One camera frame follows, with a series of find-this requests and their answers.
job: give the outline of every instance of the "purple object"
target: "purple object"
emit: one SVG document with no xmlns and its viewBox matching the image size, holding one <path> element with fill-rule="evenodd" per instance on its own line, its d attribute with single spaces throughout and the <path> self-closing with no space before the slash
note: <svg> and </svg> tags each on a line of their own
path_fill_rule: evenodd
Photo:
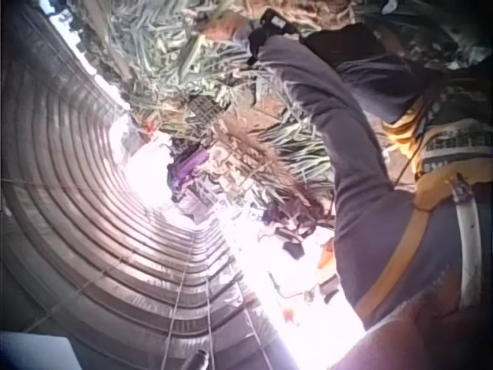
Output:
<svg viewBox="0 0 493 370">
<path fill-rule="evenodd" d="M 209 159 L 209 153 L 205 149 L 198 149 L 194 154 L 178 163 L 175 167 L 175 181 L 181 185 L 185 180 L 192 176 L 193 170 Z"/>
</svg>

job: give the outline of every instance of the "gray sleeve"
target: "gray sleeve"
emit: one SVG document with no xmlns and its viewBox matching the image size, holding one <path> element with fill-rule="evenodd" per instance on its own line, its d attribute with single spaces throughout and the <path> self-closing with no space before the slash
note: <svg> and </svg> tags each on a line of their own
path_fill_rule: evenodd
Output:
<svg viewBox="0 0 493 370">
<path fill-rule="evenodd" d="M 306 46 L 274 36 L 259 62 L 277 74 L 293 101 L 322 134 L 335 173 L 337 229 L 341 232 L 392 191 L 381 148 L 359 104 L 336 72 Z"/>
</svg>

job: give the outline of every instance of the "hand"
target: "hand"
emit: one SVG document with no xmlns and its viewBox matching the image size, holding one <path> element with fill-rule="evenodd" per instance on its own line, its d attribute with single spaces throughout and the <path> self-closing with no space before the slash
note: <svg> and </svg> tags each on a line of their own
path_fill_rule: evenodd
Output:
<svg viewBox="0 0 493 370">
<path fill-rule="evenodd" d="M 248 24 L 249 19 L 235 12 L 225 11 L 220 18 L 206 24 L 202 34 L 215 42 L 233 41 L 235 32 Z"/>
</svg>

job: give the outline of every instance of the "corrugated metal wall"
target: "corrugated metal wall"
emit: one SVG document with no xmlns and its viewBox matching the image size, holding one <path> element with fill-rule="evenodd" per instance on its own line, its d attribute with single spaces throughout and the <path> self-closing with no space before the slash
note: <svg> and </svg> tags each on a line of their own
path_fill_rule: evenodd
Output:
<svg viewBox="0 0 493 370">
<path fill-rule="evenodd" d="M 216 221 L 147 214 L 112 158 L 122 114 L 47 19 L 2 9 L 2 330 L 62 335 L 83 368 L 295 368 Z"/>
</svg>

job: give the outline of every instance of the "cable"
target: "cable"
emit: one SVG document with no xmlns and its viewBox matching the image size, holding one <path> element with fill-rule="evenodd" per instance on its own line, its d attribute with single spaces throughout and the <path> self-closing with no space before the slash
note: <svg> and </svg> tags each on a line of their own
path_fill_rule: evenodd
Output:
<svg viewBox="0 0 493 370">
<path fill-rule="evenodd" d="M 421 135 L 421 139 L 420 139 L 420 142 L 418 144 L 418 147 L 416 148 L 416 150 L 413 152 L 412 156 L 407 160 L 406 164 L 404 165 L 404 167 L 402 167 L 402 170 L 401 172 L 399 173 L 399 176 L 397 176 L 397 179 L 395 180 L 394 182 L 394 188 L 399 184 L 399 181 L 401 181 L 401 178 L 403 177 L 404 175 L 404 172 L 406 172 L 407 168 L 409 167 L 409 165 L 411 164 L 412 160 L 416 157 L 416 154 L 419 153 L 419 151 L 421 150 L 421 145 L 423 145 L 423 140 L 424 140 L 424 134 Z"/>
</svg>

